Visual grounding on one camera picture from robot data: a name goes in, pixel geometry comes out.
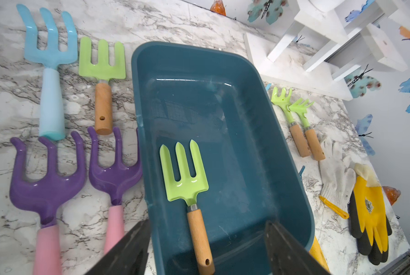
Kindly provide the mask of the teal rake yellow handle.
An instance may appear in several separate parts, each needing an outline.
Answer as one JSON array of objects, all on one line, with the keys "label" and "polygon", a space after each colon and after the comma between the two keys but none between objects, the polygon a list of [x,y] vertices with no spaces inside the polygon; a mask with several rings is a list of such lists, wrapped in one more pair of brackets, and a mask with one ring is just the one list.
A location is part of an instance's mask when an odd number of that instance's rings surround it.
[{"label": "teal rake yellow handle", "polygon": [[319,244],[316,237],[314,237],[314,241],[313,241],[313,244],[312,244],[312,247],[311,247],[309,253],[327,272],[330,271],[329,267],[328,267],[328,264],[327,264],[327,261],[326,261],[324,255],[323,255],[320,244]]}]

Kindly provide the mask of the light blue fork rake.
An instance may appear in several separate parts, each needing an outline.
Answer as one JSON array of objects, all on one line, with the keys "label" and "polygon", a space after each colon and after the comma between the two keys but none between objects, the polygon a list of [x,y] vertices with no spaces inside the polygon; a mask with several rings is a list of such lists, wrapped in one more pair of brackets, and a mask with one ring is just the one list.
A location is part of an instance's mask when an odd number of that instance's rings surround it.
[{"label": "light blue fork rake", "polygon": [[41,8],[48,41],[47,48],[40,50],[37,48],[37,25],[29,9],[23,4],[16,7],[26,26],[24,57],[45,67],[42,77],[39,135],[53,141],[62,140],[65,138],[65,117],[58,66],[75,63],[78,59],[78,35],[73,18],[67,11],[62,12],[68,33],[67,50],[62,52],[58,47],[59,34],[53,16],[48,9]]}]

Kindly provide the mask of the white knit glove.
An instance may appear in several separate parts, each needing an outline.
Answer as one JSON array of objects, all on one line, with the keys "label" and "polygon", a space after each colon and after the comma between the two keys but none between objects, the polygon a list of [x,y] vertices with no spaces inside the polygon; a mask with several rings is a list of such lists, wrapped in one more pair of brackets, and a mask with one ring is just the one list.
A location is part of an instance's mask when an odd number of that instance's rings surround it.
[{"label": "white knit glove", "polygon": [[351,164],[351,157],[344,154],[339,142],[327,135],[320,141],[325,159],[319,161],[322,178],[320,200],[344,219],[349,218],[348,203],[356,184],[356,172]]}]

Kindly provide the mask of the purple fork pink handle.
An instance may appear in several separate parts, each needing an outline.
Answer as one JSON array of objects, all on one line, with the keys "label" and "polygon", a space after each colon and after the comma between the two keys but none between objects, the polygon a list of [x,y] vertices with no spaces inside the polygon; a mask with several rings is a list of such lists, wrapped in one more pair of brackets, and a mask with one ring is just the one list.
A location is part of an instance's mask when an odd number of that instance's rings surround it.
[{"label": "purple fork pink handle", "polygon": [[36,236],[34,275],[62,274],[57,210],[82,190],[87,171],[83,139],[76,131],[73,131],[71,136],[76,144],[75,173],[70,176],[60,176],[57,173],[57,146],[48,138],[39,137],[38,140],[48,150],[47,172],[36,182],[24,180],[27,155],[25,143],[17,137],[10,139],[17,151],[10,183],[10,200],[18,209],[36,212],[40,216],[41,228]]}]

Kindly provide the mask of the yellow black work glove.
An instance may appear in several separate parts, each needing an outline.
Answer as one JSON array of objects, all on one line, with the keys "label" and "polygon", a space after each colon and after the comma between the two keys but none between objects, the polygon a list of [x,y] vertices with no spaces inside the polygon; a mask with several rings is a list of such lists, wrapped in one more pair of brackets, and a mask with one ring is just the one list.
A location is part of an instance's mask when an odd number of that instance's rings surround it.
[{"label": "yellow black work glove", "polygon": [[350,232],[360,254],[373,265],[387,262],[392,229],[386,216],[382,186],[373,169],[356,163],[356,184],[349,203]]}]

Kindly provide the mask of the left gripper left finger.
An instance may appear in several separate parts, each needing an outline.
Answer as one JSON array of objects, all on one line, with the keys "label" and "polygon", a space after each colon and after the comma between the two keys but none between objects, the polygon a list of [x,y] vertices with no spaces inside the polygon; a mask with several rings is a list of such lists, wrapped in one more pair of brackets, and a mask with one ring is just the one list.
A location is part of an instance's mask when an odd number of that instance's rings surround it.
[{"label": "left gripper left finger", "polygon": [[150,221],[138,222],[87,274],[143,275],[150,240]]}]

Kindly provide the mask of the purple rake pink handle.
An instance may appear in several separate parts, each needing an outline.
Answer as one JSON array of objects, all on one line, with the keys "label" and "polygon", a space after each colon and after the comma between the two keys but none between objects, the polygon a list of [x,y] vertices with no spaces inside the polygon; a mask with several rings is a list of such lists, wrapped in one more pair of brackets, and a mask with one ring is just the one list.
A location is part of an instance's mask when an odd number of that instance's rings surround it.
[{"label": "purple rake pink handle", "polygon": [[89,162],[89,180],[91,185],[109,194],[111,207],[108,211],[108,225],[104,245],[107,254],[125,235],[124,209],[122,196],[135,186],[143,176],[140,156],[133,166],[126,166],[122,161],[122,137],[118,127],[113,128],[116,139],[115,160],[111,167],[103,168],[98,165],[98,136],[94,127],[88,128],[92,140]]}]

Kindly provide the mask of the white tiered plant stand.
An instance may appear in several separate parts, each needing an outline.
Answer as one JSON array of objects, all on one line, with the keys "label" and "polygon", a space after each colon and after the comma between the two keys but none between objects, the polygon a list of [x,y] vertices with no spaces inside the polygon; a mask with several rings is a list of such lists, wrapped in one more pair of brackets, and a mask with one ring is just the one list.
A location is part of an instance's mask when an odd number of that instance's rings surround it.
[{"label": "white tiered plant stand", "polygon": [[[345,77],[365,60],[403,72],[407,65],[395,45],[375,23],[388,17],[410,31],[410,9],[403,1],[369,1],[355,19],[341,23],[337,8],[341,1],[290,1],[291,25],[276,43],[246,33],[248,59],[262,80],[287,88],[352,100]],[[290,47],[303,30],[310,29],[328,43],[312,56]]]}]

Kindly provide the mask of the teal plastic storage box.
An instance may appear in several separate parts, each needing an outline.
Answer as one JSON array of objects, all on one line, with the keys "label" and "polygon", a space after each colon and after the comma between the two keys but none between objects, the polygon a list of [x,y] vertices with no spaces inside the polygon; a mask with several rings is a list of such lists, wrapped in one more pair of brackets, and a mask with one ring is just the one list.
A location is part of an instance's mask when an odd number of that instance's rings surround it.
[{"label": "teal plastic storage box", "polygon": [[147,42],[131,59],[145,200],[157,273],[198,267],[181,199],[167,199],[162,145],[197,142],[209,189],[198,195],[216,273],[268,275],[267,221],[309,250],[314,217],[263,81],[244,57]]}]

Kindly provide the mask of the green rake wooden handle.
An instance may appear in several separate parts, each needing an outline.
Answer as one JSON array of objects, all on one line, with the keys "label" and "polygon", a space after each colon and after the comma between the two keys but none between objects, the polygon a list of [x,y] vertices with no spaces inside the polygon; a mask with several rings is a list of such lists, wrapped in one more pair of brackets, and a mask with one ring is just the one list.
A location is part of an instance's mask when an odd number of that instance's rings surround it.
[{"label": "green rake wooden handle", "polygon": [[283,111],[286,120],[288,122],[288,127],[293,137],[294,143],[298,149],[298,152],[302,158],[309,157],[311,151],[308,145],[306,138],[303,135],[301,127],[295,122],[292,113],[290,111],[291,105],[291,95],[292,89],[287,92],[286,88],[282,88],[280,95],[278,95],[278,87],[274,87],[272,90],[271,102],[274,105],[277,105]]},{"label": "green rake wooden handle", "polygon": [[306,118],[307,109],[313,104],[314,102],[310,103],[309,100],[303,100],[300,98],[295,103],[290,105],[289,109],[299,116],[304,128],[304,134],[306,135],[314,159],[321,161],[326,158],[325,154],[321,148],[316,131],[310,126],[310,123]]}]

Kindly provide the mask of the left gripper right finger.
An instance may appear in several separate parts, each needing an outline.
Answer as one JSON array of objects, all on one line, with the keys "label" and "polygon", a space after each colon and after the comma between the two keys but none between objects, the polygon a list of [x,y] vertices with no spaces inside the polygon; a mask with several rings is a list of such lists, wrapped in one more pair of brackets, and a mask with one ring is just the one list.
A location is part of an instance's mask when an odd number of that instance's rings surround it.
[{"label": "left gripper right finger", "polygon": [[272,274],[329,274],[279,222],[266,222],[264,241]]}]

